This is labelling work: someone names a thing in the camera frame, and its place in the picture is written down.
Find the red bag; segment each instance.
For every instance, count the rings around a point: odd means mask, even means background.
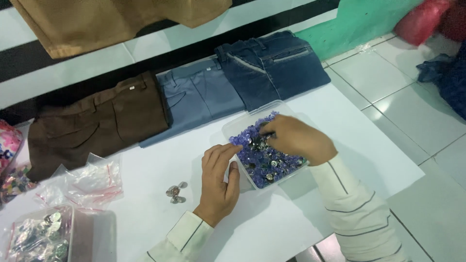
[[[466,40],[466,0],[459,0],[445,13],[439,31],[451,40]]]
[[[398,22],[394,32],[406,42],[418,46],[432,35],[448,8],[449,0],[425,0]]]

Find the white tile floor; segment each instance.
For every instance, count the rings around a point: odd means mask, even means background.
[[[426,173],[388,199],[416,262],[466,261],[466,121],[435,85],[416,82],[416,65],[459,47],[441,35],[415,47],[388,34],[322,63],[332,83]],[[322,258],[344,261],[334,236],[296,256]]]

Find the cuff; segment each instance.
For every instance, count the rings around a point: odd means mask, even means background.
[[[319,186],[319,191],[325,198],[346,196],[359,184],[359,180],[343,163],[340,154],[322,165],[310,166],[310,170]]]
[[[212,234],[213,228],[195,214],[186,211],[170,230],[167,239],[180,252],[190,252],[202,247]]]

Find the clear plastic box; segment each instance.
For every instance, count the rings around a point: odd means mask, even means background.
[[[258,109],[255,109],[251,112],[247,112],[245,115],[235,120],[232,120],[226,123],[222,127],[222,133],[228,141],[230,137],[238,136],[248,126],[254,125],[259,118],[268,117],[272,113],[272,111],[279,112],[281,115],[298,118],[296,117],[295,112],[293,112],[293,110],[291,110],[291,108],[288,107],[285,102],[283,102],[282,100],[275,100],[275,101],[272,101],[268,104],[265,104],[259,107]],[[235,158],[237,161],[240,161],[237,155],[235,155]],[[254,186],[256,190],[268,190],[270,188],[273,188],[277,186],[278,184],[290,179],[292,176],[302,172],[306,167],[306,165],[303,165],[298,170],[294,171],[293,173],[288,174],[287,176],[283,177],[279,181],[272,183],[269,186],[266,186],[264,188],[258,188],[256,184],[253,182],[253,180],[251,179],[251,177],[249,176],[249,174],[247,173],[246,168],[243,165],[238,165],[238,166],[240,170],[240,175],[246,176],[249,182]]]
[[[11,230],[7,261],[92,261],[94,220],[72,205],[25,214],[12,224]]]

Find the person's left hand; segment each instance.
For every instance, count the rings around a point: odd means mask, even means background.
[[[233,211],[240,196],[238,163],[231,163],[228,183],[223,177],[228,162],[242,148],[241,145],[215,145],[202,158],[202,193],[193,213],[213,228]]]

